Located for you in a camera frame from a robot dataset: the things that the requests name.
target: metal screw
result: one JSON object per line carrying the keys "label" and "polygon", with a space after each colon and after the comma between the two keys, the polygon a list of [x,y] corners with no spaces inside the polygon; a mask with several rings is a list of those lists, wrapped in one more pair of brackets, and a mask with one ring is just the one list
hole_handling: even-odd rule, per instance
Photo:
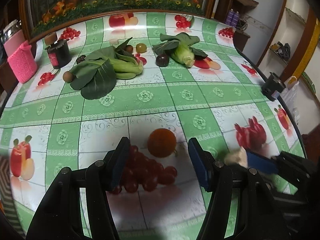
{"label": "metal screw", "polygon": [[250,172],[251,174],[253,174],[253,175],[256,175],[256,174],[258,173],[255,168],[250,168],[250,169],[249,169],[249,172]]}
{"label": "metal screw", "polygon": [[214,163],[214,165],[216,165],[217,167],[221,168],[221,167],[223,167],[223,162],[221,162],[221,161],[216,161],[216,162]]}
{"label": "metal screw", "polygon": [[98,161],[95,162],[95,165],[96,165],[97,167],[101,167],[103,164],[104,164],[104,161],[103,161],[103,160],[98,160]]}
{"label": "metal screw", "polygon": [[67,174],[69,172],[70,168],[69,167],[64,167],[61,169],[62,174]]}

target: stainless steel lid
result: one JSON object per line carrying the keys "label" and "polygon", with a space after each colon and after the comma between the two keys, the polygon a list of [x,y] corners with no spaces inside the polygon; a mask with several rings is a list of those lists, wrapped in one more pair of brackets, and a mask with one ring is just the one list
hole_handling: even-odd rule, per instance
{"label": "stainless steel lid", "polygon": [[21,21],[13,20],[4,29],[1,41],[4,44],[8,39],[10,39],[15,33],[21,30]]}

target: wall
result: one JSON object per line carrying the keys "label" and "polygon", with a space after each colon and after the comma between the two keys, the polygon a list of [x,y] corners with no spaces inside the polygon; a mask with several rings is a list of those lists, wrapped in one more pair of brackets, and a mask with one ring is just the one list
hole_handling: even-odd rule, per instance
{"label": "wall", "polygon": [[248,28],[245,30],[251,38],[243,53],[252,62],[257,63],[263,53],[279,17],[283,0],[255,0],[259,5],[247,13]]}

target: table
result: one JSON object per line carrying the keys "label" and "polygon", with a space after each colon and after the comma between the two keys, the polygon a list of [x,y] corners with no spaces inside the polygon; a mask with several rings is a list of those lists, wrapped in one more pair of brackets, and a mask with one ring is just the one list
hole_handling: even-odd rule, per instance
{"label": "table", "polygon": [[[256,120],[266,134],[265,142],[256,146],[259,154],[271,157],[284,150],[303,156],[292,123],[285,114],[280,114],[284,110],[279,101],[270,102],[262,95],[261,76],[238,54],[233,39],[219,32],[227,26],[194,17],[192,27],[183,30],[176,28],[174,16],[134,13],[130,16],[133,19],[118,29],[110,27],[115,24],[110,16],[73,25],[81,35],[68,43],[71,62],[42,86],[38,86],[40,77],[52,71],[52,66],[43,41],[37,43],[37,54],[41,55],[39,70],[30,81],[17,85],[0,119],[3,155],[15,151],[15,139],[19,140],[15,144],[21,144],[27,136],[32,137],[29,145],[34,175],[24,180],[10,170],[14,204],[24,232],[62,167],[69,166],[72,170],[88,167],[113,150],[122,136],[127,136],[148,158],[164,167],[174,166],[178,172],[174,185],[158,185],[152,192],[139,185],[136,193],[124,189],[119,195],[108,193],[122,239],[196,239],[211,193],[205,192],[196,179],[187,152],[191,137],[196,137],[215,158],[223,160],[226,153],[239,148],[236,127],[247,128]],[[151,46],[160,42],[160,33],[176,35],[182,31],[200,38],[194,47],[208,54],[209,69],[196,66],[187,69],[173,60],[167,67],[156,66]],[[97,100],[84,100],[79,91],[73,91],[62,80],[63,73],[72,68],[79,55],[110,46],[111,38],[121,42],[130,37],[133,39],[129,44],[134,47],[141,42],[148,47],[141,54],[147,61],[141,75],[117,80],[114,90]],[[148,152],[148,136],[157,128],[167,128],[175,134],[177,155],[155,158]],[[289,194],[296,191],[276,175],[271,179],[279,191]],[[236,210],[234,191],[226,236],[233,234]],[[85,189],[81,189],[81,214],[84,232],[90,236]]]}

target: jar label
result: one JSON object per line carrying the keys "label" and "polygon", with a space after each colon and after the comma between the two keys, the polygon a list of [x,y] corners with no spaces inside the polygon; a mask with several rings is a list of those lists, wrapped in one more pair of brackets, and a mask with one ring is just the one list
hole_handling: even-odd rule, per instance
{"label": "jar label", "polygon": [[59,65],[58,59],[57,59],[57,56],[55,53],[48,53],[48,56],[49,56],[49,59],[50,59],[52,66],[55,67],[55,66]]}

